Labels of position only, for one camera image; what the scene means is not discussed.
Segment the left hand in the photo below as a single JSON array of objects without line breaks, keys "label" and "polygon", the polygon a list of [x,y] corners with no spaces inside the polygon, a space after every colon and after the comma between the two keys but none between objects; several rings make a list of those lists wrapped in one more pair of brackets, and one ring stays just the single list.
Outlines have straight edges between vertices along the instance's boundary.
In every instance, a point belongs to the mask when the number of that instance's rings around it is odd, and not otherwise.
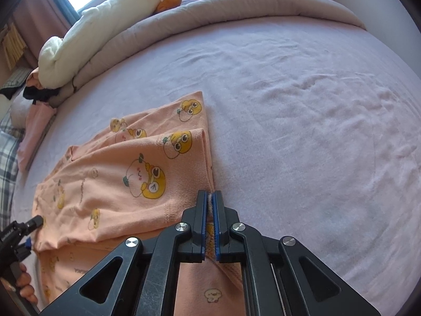
[{"label": "left hand", "polygon": [[38,298],[35,295],[35,290],[31,285],[31,276],[27,272],[27,268],[23,263],[19,263],[21,275],[16,279],[16,286],[20,289],[22,298],[28,300],[31,304],[37,305]]}]

